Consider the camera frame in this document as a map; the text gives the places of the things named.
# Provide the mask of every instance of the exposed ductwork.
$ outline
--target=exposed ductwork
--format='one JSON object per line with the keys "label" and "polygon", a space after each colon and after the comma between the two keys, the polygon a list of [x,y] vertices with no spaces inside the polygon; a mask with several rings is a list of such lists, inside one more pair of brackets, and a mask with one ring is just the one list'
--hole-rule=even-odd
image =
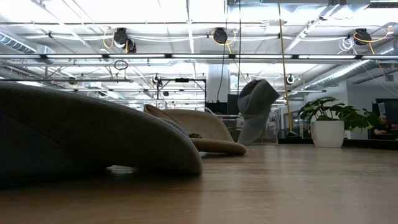
{"label": "exposed ductwork", "polygon": [[[398,54],[398,38],[377,47],[375,54],[377,55],[397,55]],[[311,89],[317,86],[327,87],[337,84],[343,80],[354,77],[367,70],[377,68],[377,63],[374,60],[360,60],[349,65],[340,65],[328,72],[320,75],[318,78],[310,82],[308,85],[300,86],[299,88]]]}
{"label": "exposed ductwork", "polygon": [[[54,54],[55,51],[50,47],[41,44],[34,44],[27,42],[26,40],[20,38],[6,29],[0,27],[0,44],[8,46],[14,50],[17,50],[23,54]],[[38,59],[38,62],[44,62],[46,64],[51,64],[53,61],[49,59]]]}

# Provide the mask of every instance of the ceiling light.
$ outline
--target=ceiling light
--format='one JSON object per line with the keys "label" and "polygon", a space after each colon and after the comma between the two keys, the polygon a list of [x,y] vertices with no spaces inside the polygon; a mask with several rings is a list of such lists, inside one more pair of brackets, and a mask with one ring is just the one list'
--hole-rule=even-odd
{"label": "ceiling light", "polygon": [[292,93],[323,93],[326,90],[291,90]]}
{"label": "ceiling light", "polygon": [[110,58],[164,58],[164,54],[111,54]]}
{"label": "ceiling light", "polygon": [[294,76],[290,74],[288,77],[286,77],[286,84],[291,85],[294,83]]}
{"label": "ceiling light", "polygon": [[6,54],[6,55],[0,55],[0,58],[40,58],[40,55],[34,55],[34,54]]}
{"label": "ceiling light", "polygon": [[25,82],[25,81],[19,81],[18,83],[24,84],[24,85],[30,85],[30,86],[37,86],[37,87],[43,87],[45,85],[38,83],[38,82]]}
{"label": "ceiling light", "polygon": [[352,59],[356,55],[300,55],[299,59]]}
{"label": "ceiling light", "polygon": [[[280,59],[281,55],[236,55],[236,58],[270,58],[270,59]],[[285,55],[285,58],[292,58],[291,55]]]}
{"label": "ceiling light", "polygon": [[363,55],[362,59],[398,59],[398,55]]}
{"label": "ceiling light", "polygon": [[102,58],[102,55],[96,54],[76,54],[76,55],[58,55],[58,54],[48,54],[48,58]]}
{"label": "ceiling light", "polygon": [[371,2],[383,2],[383,3],[396,2],[396,3],[398,3],[398,0],[371,0]]}
{"label": "ceiling light", "polygon": [[173,58],[223,58],[228,55],[207,55],[207,54],[173,54]]}
{"label": "ceiling light", "polygon": [[100,49],[100,50],[103,52],[106,52],[107,54],[110,54],[110,52],[108,52],[108,50],[106,50],[106,49]]}

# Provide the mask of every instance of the ceiling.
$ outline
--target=ceiling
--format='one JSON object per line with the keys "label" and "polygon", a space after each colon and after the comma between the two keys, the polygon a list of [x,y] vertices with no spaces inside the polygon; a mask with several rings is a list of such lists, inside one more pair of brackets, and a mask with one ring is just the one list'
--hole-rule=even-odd
{"label": "ceiling", "polygon": [[[45,9],[33,1],[0,1],[0,28],[28,45],[45,45],[57,54],[124,53],[115,45],[107,49],[103,43],[105,38],[106,44],[111,45],[112,33],[118,27],[127,28],[140,54],[223,54],[224,51],[228,54],[228,49],[211,38],[215,27],[226,27],[232,53],[281,54],[277,4],[242,4],[239,13],[238,4],[226,7],[223,0],[47,0],[43,1]],[[317,22],[325,9],[329,9],[328,1],[294,2],[281,5],[285,49],[306,27],[311,27],[311,30],[295,43],[289,54],[355,54],[352,49],[342,50],[341,46],[343,39],[355,28],[366,28],[373,39],[379,39],[386,35],[387,26],[391,26],[389,35],[373,44],[376,49],[398,34],[398,8],[374,9],[367,8],[369,1],[348,1],[355,4],[335,8],[327,20],[312,26],[312,22]],[[354,49],[358,54],[371,54],[368,45],[355,45]],[[0,45],[0,53],[20,52]],[[147,66],[146,60],[135,62],[142,63],[126,70],[126,76],[134,80],[133,83],[102,83],[104,88],[151,88],[149,84],[155,74],[162,78],[206,78],[209,64],[206,61],[185,61],[171,65],[171,61],[151,60],[152,65]],[[24,62],[13,60],[12,63],[23,65]],[[338,65],[329,62],[288,63],[285,68],[286,73],[300,77],[298,82],[309,82]],[[234,77],[232,82],[236,82],[238,65],[228,63],[227,66]],[[48,70],[53,73],[58,68],[52,66]],[[27,69],[45,72],[42,66],[29,66]],[[109,69],[113,75],[118,72],[113,67]],[[283,88],[281,63],[241,63],[240,71],[244,77],[265,78],[274,88]],[[63,67],[53,74],[53,78],[81,77],[81,74],[90,78],[111,78],[109,70],[103,66]],[[246,84],[247,78],[244,77],[239,79],[239,86]],[[69,84],[64,84],[64,87],[73,88]],[[170,83],[168,88],[199,90],[200,86],[197,83]],[[128,99],[149,97],[143,93],[120,94]],[[186,98],[189,95],[189,98],[203,99],[203,94],[200,91],[184,95],[171,93],[168,97]]]}

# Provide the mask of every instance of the fluorescent light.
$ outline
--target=fluorescent light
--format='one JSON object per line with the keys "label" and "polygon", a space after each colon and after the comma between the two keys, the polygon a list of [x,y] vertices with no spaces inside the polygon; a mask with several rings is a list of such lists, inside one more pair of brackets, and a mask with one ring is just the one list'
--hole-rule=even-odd
{"label": "fluorescent light", "polygon": [[396,3],[398,3],[398,0],[371,0],[371,3],[374,3],[374,2],[380,2],[380,3],[396,2]]}
{"label": "fluorescent light", "polygon": [[110,58],[164,58],[164,54],[110,54]]}
{"label": "fluorescent light", "polygon": [[173,54],[173,58],[223,58],[228,55],[206,55],[206,54]]}
{"label": "fluorescent light", "polygon": [[292,90],[292,93],[323,93],[325,90]]}
{"label": "fluorescent light", "polygon": [[26,81],[20,81],[18,82],[20,84],[24,84],[24,85],[30,85],[30,86],[37,86],[37,87],[43,87],[45,85],[38,83],[38,82],[26,82]]}
{"label": "fluorescent light", "polygon": [[362,59],[398,59],[398,55],[363,55]]}
{"label": "fluorescent light", "polygon": [[76,54],[76,55],[58,55],[58,54],[48,54],[48,58],[102,58],[102,55],[95,54]]}
{"label": "fluorescent light", "polygon": [[108,52],[108,50],[106,50],[106,49],[100,49],[100,50],[103,52],[106,52],[107,54],[110,54],[110,52]]}
{"label": "fluorescent light", "polygon": [[162,100],[165,100],[165,101],[179,101],[179,102],[181,102],[181,101],[194,101],[194,102],[196,102],[196,101],[203,101],[203,100],[205,100],[205,99],[162,99]]}
{"label": "fluorescent light", "polygon": [[[178,91],[190,91],[190,92],[201,92],[203,90],[196,90],[196,89],[163,89],[163,90],[159,90],[161,91],[170,91],[170,92],[178,92]],[[156,92],[156,89],[64,89],[64,90],[60,90],[60,91],[139,91],[139,92],[144,92],[144,91],[148,91],[148,92]]]}
{"label": "fluorescent light", "polygon": [[40,58],[40,55],[34,54],[9,54],[9,55],[0,55],[0,58]]}
{"label": "fluorescent light", "polygon": [[[236,55],[236,58],[282,58],[282,55]],[[285,58],[292,58],[291,55],[285,55]]]}
{"label": "fluorescent light", "polygon": [[299,55],[299,59],[352,59],[356,55]]}

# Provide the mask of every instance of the white wall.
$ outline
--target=white wall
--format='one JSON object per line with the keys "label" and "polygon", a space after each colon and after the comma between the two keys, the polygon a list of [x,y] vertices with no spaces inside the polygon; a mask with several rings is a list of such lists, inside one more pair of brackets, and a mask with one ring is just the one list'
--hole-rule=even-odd
{"label": "white wall", "polygon": [[[393,93],[389,92],[382,86],[388,88]],[[394,88],[398,90],[398,83],[394,83]],[[375,80],[368,81],[363,84],[355,85],[350,82],[347,84],[347,93],[348,93],[348,104],[354,106],[358,110],[367,109],[369,111],[372,110],[372,103],[376,102],[376,99],[391,99],[398,98],[398,92],[396,92],[391,82],[385,82],[384,78],[377,78]],[[368,130],[355,130],[351,132],[352,139],[367,139],[368,138]]]}

